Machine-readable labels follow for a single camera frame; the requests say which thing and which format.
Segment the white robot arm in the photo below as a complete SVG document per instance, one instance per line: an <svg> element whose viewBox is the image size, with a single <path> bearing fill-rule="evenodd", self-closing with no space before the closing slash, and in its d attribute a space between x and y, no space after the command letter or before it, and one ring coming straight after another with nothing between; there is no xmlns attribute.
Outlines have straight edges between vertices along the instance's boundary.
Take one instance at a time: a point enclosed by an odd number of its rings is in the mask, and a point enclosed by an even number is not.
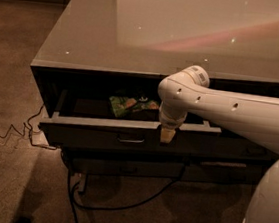
<svg viewBox="0 0 279 223"><path fill-rule="evenodd" d="M161 125L175 130L192 113L279 155L279 98L214 90L209 80L195 65L164 78L158 86Z"/></svg>

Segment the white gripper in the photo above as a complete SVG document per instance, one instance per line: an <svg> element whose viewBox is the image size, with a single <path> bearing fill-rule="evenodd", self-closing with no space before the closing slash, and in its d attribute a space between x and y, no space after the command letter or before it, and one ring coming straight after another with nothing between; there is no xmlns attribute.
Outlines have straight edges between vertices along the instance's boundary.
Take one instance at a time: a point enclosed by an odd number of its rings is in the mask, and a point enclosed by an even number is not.
<svg viewBox="0 0 279 223"><path fill-rule="evenodd" d="M160 130L160 142L169 144L175 136L176 129L186 120L188 112L184 111L184 109L169 106L163 102L160 104L158 113L160 123L163 126Z"/></svg>

